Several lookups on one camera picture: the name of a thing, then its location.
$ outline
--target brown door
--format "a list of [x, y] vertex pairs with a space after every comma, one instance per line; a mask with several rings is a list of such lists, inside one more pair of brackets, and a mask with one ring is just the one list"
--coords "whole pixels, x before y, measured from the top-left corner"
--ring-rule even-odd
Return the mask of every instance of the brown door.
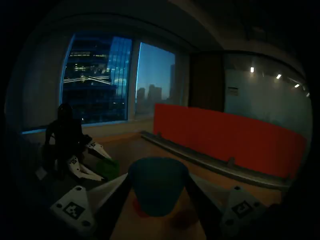
[[189, 106], [224, 111], [224, 66], [219, 53], [190, 56]]

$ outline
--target blue sky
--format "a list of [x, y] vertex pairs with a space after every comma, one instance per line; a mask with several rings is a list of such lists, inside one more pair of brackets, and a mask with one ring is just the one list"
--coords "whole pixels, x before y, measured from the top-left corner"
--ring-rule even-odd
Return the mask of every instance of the blue sky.
[[162, 88], [162, 99], [167, 99], [170, 93], [170, 66], [175, 64], [175, 56], [160, 48], [141, 43], [139, 66], [137, 74], [137, 90], [146, 89], [149, 85]]

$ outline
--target plastic cup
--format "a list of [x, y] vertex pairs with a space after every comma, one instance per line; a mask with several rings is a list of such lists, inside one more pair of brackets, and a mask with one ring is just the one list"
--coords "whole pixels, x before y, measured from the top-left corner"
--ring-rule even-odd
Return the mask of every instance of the plastic cup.
[[173, 210], [188, 174], [183, 163], [159, 157], [139, 159], [128, 171], [141, 210], [154, 217]]

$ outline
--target orange panel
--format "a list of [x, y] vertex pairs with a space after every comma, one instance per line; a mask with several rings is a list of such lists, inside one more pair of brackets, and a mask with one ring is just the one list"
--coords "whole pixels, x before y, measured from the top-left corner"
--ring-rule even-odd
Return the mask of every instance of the orange panel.
[[306, 139], [259, 120], [200, 108], [156, 104], [154, 134], [254, 171], [293, 178]]

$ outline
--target dark figure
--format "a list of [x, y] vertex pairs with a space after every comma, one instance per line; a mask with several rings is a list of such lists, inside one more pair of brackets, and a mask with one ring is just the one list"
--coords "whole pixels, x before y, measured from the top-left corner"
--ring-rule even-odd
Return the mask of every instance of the dark figure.
[[58, 119], [50, 123], [46, 130], [45, 151], [49, 152], [50, 138], [54, 134], [55, 146], [53, 157], [58, 161], [58, 178], [63, 179], [67, 171], [66, 161], [75, 155], [82, 162], [85, 145], [92, 138], [82, 134], [81, 121], [73, 119], [72, 107], [69, 104], [61, 104], [58, 108]]

